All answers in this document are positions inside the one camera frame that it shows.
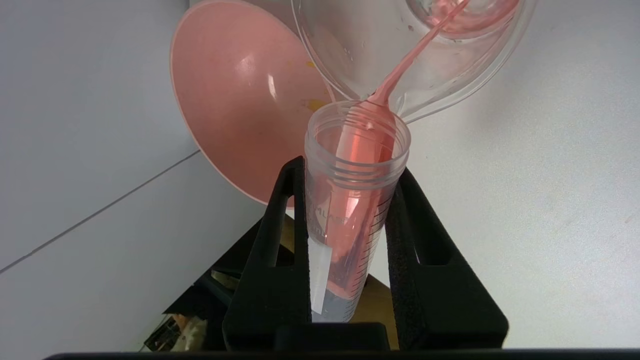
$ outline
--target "white label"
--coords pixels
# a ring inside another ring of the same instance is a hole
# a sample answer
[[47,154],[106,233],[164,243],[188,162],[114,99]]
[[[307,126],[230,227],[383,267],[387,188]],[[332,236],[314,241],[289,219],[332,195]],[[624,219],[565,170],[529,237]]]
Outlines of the white label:
[[322,314],[326,282],[329,279],[329,266],[331,266],[330,247],[320,243],[311,236],[309,244],[309,285],[311,287],[311,310]]

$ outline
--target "white surface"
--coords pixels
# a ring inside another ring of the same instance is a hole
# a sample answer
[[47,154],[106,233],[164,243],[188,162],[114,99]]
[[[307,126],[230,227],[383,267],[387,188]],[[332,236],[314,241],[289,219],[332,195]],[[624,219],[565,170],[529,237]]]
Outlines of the white surface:
[[506,347],[640,347],[638,33],[638,1],[541,1],[484,88],[410,125],[408,167]]
[[193,156],[0,276],[0,359],[130,350],[263,212]]
[[[202,0],[189,0],[189,6],[196,5]],[[275,17],[277,17],[280,21],[286,24],[289,29],[291,29],[296,35],[298,34],[298,29],[296,27],[296,20],[293,18],[293,12],[291,11],[291,0],[243,0],[247,3],[254,4],[255,6],[259,6]]]
[[332,249],[309,236],[309,288],[311,298],[311,310],[322,314],[326,283],[329,279],[331,267]]
[[0,269],[195,151],[169,45],[186,1],[0,4]]

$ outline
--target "yellow stain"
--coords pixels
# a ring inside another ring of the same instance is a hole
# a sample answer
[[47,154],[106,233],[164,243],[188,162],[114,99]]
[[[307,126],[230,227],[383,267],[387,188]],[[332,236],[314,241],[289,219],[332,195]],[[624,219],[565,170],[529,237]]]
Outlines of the yellow stain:
[[326,101],[322,101],[318,99],[310,99],[306,102],[305,106],[307,107],[307,109],[315,113],[319,108],[322,108],[324,105],[327,105],[327,104],[328,102]]

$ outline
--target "pink bowl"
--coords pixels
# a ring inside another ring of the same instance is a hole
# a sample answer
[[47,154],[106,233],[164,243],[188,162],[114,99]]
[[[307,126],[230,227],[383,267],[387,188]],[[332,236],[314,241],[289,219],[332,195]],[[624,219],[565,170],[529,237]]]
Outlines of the pink bowl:
[[282,165],[304,153],[311,114],[331,102],[298,37],[257,6],[204,1],[178,23],[170,64],[195,142],[231,184],[267,203]]

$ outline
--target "white wall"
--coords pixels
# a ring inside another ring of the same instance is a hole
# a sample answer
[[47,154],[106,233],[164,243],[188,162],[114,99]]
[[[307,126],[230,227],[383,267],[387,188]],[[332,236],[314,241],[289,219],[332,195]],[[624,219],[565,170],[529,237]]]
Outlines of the white wall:
[[486,86],[409,125],[407,166],[505,347],[640,347],[638,33],[639,1],[540,1]]
[[196,150],[170,39],[185,1],[0,5],[0,269]]
[[192,155],[168,68],[186,6],[0,3],[0,359],[130,350],[264,211]]

